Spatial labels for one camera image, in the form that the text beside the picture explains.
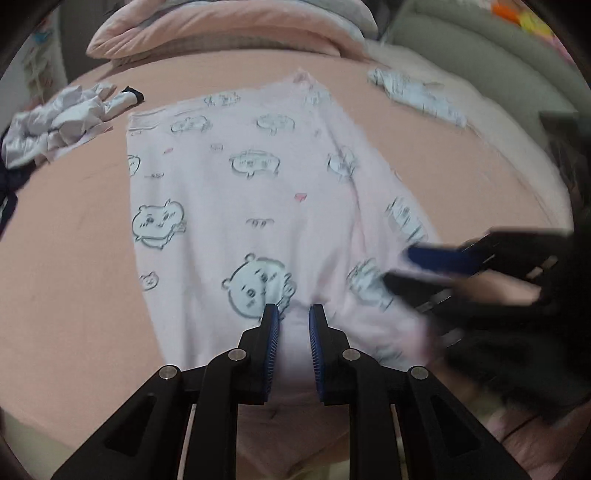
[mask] white crumpled clothing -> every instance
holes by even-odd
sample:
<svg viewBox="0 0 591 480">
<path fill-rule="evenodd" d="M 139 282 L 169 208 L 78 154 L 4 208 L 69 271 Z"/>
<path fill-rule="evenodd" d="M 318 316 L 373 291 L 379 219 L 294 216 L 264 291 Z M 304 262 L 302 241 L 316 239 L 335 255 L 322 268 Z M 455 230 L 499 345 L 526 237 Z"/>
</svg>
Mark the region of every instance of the white crumpled clothing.
<svg viewBox="0 0 591 480">
<path fill-rule="evenodd" d="M 2 142 L 7 168 L 32 160 L 55 160 L 109 128 L 108 121 L 138 103 L 132 92 L 121 92 L 109 101 L 115 86 L 98 83 L 63 89 L 51 102 L 14 115 Z"/>
<path fill-rule="evenodd" d="M 466 115 L 453 107 L 445 98 L 431 92 L 422 83 L 393 70 L 375 69 L 368 72 L 370 82 L 383 87 L 386 95 L 395 102 L 403 103 L 422 113 L 440 118 L 457 127 L 466 128 Z"/>
</svg>

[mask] orange object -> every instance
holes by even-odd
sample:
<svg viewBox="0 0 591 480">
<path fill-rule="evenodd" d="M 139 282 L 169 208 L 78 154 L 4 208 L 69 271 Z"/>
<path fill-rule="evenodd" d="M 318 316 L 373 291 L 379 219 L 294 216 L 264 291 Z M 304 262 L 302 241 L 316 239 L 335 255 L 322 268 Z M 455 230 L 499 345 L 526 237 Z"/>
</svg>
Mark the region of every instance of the orange object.
<svg viewBox="0 0 591 480">
<path fill-rule="evenodd" d="M 498 17 L 504 18 L 505 20 L 516 25 L 520 25 L 519 12 L 513 10 L 511 7 L 501 4 L 493 4 L 491 11 Z"/>
</svg>

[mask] peach bed sheet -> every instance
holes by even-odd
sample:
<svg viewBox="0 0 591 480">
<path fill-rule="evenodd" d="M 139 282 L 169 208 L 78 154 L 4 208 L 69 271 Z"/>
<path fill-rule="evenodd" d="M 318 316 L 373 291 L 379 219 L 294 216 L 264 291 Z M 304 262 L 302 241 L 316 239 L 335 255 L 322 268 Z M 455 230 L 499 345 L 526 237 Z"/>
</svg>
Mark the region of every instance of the peach bed sheet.
<svg viewBox="0 0 591 480">
<path fill-rule="evenodd" d="M 412 190 L 444 242 L 492 226 L 548 227 L 532 191 L 495 149 L 386 100 L 369 63 L 290 51 L 175 57 L 108 79 L 145 95 L 149 110 L 256 87 L 296 68 L 329 88 Z M 127 118 L 35 173 L 0 245 L 0 406 L 77 447 L 163 360 L 138 282 L 129 231 Z"/>
</svg>

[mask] gray upholstered headboard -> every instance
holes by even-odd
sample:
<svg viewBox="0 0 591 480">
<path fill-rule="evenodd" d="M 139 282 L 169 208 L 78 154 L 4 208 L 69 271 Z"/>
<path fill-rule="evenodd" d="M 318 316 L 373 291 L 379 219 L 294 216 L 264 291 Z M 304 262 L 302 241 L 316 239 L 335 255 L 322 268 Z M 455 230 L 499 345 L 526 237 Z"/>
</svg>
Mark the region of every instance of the gray upholstered headboard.
<svg viewBox="0 0 591 480">
<path fill-rule="evenodd" d="M 382 40 L 468 80 L 544 148 L 540 112 L 591 114 L 591 90 L 574 65 L 543 41 L 479 8 L 406 0 Z"/>
</svg>

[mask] light blue cloth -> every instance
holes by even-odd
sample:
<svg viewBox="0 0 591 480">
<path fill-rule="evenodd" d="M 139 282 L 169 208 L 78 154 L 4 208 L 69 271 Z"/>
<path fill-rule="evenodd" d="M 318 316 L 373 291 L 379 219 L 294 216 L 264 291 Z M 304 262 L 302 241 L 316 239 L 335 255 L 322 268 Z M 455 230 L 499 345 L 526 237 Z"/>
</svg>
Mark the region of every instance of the light blue cloth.
<svg viewBox="0 0 591 480">
<path fill-rule="evenodd" d="M 395 102 L 412 106 L 422 113 L 466 128 L 466 116 L 445 98 L 429 91 L 422 83 L 413 82 L 406 75 L 393 70 L 375 69 L 368 72 L 370 82 L 383 87 L 386 95 Z"/>
</svg>

